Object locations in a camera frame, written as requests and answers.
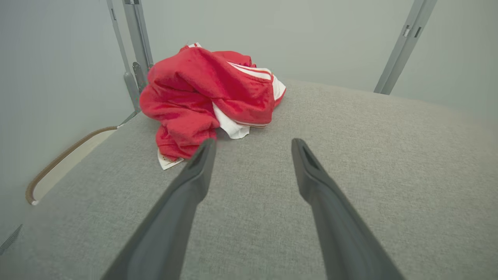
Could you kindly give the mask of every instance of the brown cord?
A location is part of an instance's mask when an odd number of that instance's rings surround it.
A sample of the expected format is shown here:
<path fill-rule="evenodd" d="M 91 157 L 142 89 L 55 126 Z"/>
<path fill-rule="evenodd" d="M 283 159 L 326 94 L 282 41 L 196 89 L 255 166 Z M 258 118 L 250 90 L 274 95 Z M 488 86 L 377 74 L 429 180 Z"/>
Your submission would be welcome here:
<path fill-rule="evenodd" d="M 118 129 L 118 127 L 106 127 L 106 128 L 103 128 L 103 129 L 96 130 L 96 131 L 88 134 L 87 136 L 83 137 L 81 140 L 79 140 L 74 145 L 72 145 L 67 150 L 65 150 L 60 156 L 56 157 L 47 167 L 45 167 L 31 181 L 31 183 L 29 183 L 28 188 L 26 189 L 26 200 L 27 200 L 27 202 L 29 204 L 31 204 L 31 205 L 36 205 L 36 204 L 33 204 L 34 202 L 36 202 L 36 200 L 34 199 L 34 189 L 35 189 L 36 185 L 40 182 L 40 180 L 43 177 L 45 177 L 45 175 L 48 174 L 48 172 L 50 172 L 50 170 L 52 170 L 56 165 L 58 165 L 70 153 L 72 153 L 74 150 L 76 150 L 77 147 L 81 146 L 83 143 L 85 143 L 90 138 L 92 138 L 93 136 L 95 136 L 95 135 L 97 135 L 99 133 L 106 132 L 106 131 L 111 131 L 111 130 L 116 130 L 116 129 Z"/>

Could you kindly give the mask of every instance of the white fabric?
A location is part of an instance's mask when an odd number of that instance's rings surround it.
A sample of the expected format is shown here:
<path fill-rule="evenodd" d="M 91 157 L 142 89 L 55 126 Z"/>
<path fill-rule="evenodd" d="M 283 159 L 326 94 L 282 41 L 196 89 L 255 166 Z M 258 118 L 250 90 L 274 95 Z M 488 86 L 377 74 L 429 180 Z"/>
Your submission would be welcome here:
<path fill-rule="evenodd" d="M 220 127 L 228 134 L 230 139 L 241 139 L 249 134 L 250 126 L 239 125 L 230 119 L 213 103 L 216 119 L 220 122 Z"/>

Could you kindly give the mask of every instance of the clothing tag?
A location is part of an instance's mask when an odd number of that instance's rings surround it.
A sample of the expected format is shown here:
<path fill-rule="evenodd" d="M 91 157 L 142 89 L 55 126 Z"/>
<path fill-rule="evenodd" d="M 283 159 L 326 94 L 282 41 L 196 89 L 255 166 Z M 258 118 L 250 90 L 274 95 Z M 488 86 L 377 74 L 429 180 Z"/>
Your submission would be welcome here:
<path fill-rule="evenodd" d="M 159 152 L 159 149 L 157 149 L 157 159 L 159 160 L 159 164 L 161 164 L 162 170 L 166 170 L 170 167 L 173 167 L 185 160 L 184 158 L 179 157 L 177 160 L 172 161 L 167 157 L 163 156 L 161 152 Z"/>

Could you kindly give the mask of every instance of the red track jacket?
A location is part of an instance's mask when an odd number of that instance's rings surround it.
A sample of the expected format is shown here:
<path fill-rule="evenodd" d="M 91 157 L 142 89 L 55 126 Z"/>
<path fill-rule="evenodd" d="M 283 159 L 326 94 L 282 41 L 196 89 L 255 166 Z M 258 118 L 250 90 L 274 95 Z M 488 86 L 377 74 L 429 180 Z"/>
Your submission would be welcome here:
<path fill-rule="evenodd" d="M 249 56 L 210 52 L 197 44 L 156 63 L 148 80 L 140 107 L 161 122 L 156 143 L 173 160 L 191 158 L 202 141 L 216 137 L 220 122 L 225 129 L 224 119 L 265 127 L 285 93 L 285 86 L 268 69 L 256 68 Z M 215 114 L 213 106 L 221 112 Z M 218 120 L 219 114 L 226 116 Z"/>

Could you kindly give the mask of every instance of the gray upholstered seat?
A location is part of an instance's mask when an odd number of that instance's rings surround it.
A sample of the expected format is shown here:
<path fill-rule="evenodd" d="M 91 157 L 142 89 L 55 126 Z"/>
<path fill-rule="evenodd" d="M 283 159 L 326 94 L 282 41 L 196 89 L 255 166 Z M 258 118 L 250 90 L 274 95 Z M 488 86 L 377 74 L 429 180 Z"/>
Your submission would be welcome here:
<path fill-rule="evenodd" d="M 183 279 L 324 279 L 290 141 L 307 141 L 408 279 L 498 277 L 497 132 L 449 109 L 286 81 L 265 129 L 219 132 Z M 1 279 L 96 279 L 183 164 L 139 114 L 71 170 L 0 257 Z"/>

